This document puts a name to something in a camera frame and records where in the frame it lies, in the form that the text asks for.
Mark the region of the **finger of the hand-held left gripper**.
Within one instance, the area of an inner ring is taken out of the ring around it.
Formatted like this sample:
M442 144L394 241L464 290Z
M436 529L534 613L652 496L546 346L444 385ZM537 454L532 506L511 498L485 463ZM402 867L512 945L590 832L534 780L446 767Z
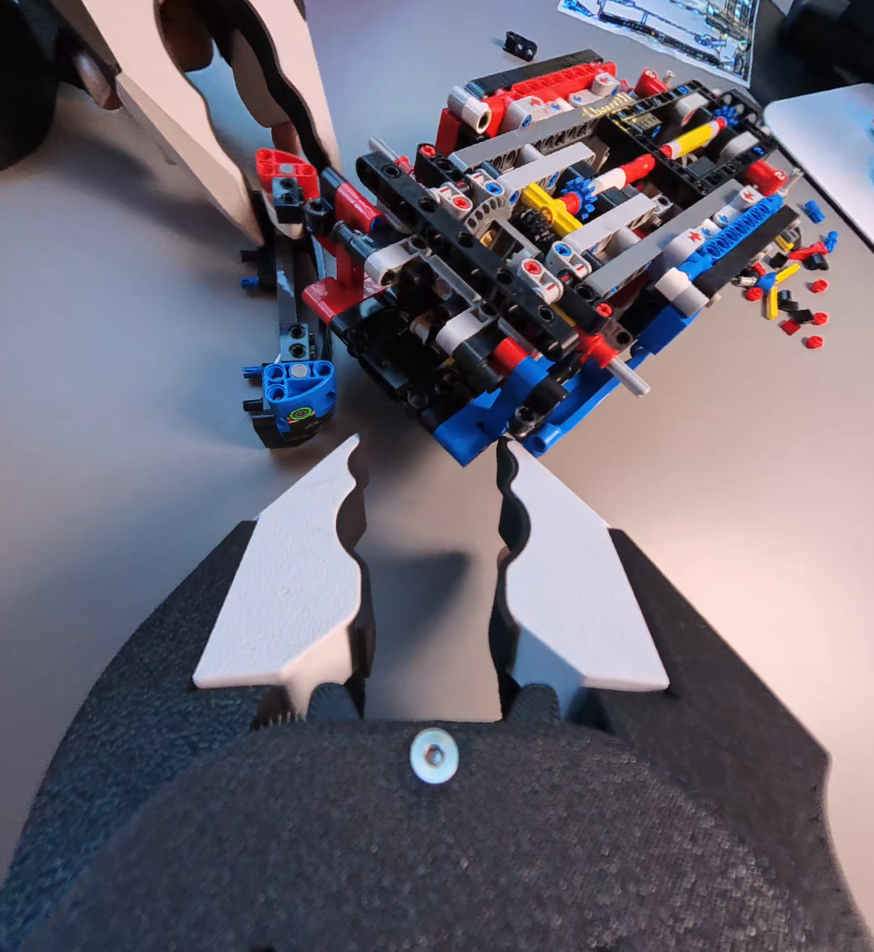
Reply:
M147 125L254 245L264 243L240 168L220 144L205 99L175 64L153 1L86 1L119 65L123 105Z
M263 127L291 125L319 171L341 168L303 2L211 1L209 31L240 99Z

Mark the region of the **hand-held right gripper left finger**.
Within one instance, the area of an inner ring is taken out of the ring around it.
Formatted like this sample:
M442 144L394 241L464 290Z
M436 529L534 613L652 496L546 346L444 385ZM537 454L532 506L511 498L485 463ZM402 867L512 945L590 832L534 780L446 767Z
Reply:
M368 481L352 435L259 513L195 687L278 687L303 713L317 686L340 684L364 715L375 621L356 546L367 529Z

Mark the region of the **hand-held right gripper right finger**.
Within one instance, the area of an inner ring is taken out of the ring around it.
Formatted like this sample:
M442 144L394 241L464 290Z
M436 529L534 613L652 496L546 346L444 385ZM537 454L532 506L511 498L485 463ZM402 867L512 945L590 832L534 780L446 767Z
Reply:
M570 719L595 689L659 693L669 674L606 520L515 439L496 446L501 493L490 650L502 716L532 684Z

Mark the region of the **black lego chassis frame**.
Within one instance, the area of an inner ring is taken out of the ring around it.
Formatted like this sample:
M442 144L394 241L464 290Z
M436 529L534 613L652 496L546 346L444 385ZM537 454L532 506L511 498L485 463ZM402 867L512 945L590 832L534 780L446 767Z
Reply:
M243 408L265 447L290 448L316 436L336 407L330 335L305 302L306 289L327 276L324 249L310 230L326 204L318 171L293 152L257 150L255 172L265 241L242 250L240 259L254 270L245 277L260 280L260 290L247 293L275 300L278 353L259 363L260 378L246 379L261 395L244 400Z

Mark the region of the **red blue lego car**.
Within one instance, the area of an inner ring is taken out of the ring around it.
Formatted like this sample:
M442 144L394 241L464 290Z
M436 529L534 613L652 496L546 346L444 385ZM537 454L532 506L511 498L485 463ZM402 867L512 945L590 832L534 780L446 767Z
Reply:
M305 226L336 273L305 300L466 466L541 456L798 235L778 143L745 91L634 85L592 50L454 87L435 142L331 169Z

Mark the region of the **pile of small lego pieces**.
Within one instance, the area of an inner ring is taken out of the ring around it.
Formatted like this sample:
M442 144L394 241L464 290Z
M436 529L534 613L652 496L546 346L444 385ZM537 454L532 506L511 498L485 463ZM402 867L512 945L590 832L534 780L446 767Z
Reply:
M767 324L806 351L824 348L830 322L824 297L831 287L839 232L816 229L823 225L824 213L816 202L792 206L784 200L777 222L766 226L764 245L730 281Z

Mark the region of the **lego sticker sheet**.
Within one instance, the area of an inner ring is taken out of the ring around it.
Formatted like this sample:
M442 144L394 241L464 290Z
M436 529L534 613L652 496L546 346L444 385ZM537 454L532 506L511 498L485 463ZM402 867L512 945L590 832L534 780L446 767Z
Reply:
M748 88L758 1L560 1L559 12Z

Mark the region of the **person's left hand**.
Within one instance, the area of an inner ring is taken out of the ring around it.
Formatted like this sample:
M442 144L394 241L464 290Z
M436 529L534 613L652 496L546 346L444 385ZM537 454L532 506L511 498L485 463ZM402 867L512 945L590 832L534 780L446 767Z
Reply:
M184 73L207 68L213 59L213 39L194 1L162 1L159 22L175 65Z

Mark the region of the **white book stand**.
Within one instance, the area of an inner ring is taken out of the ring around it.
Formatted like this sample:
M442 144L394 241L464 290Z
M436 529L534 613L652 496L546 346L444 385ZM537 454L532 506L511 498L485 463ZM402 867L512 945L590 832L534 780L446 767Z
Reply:
M777 100L764 118L789 157L874 249L874 85Z

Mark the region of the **black power adapter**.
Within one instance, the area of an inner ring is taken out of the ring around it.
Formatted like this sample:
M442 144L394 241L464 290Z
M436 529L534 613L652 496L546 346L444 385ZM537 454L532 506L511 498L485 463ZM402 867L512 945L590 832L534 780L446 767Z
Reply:
M874 1L794 1L778 39L814 65L874 84Z

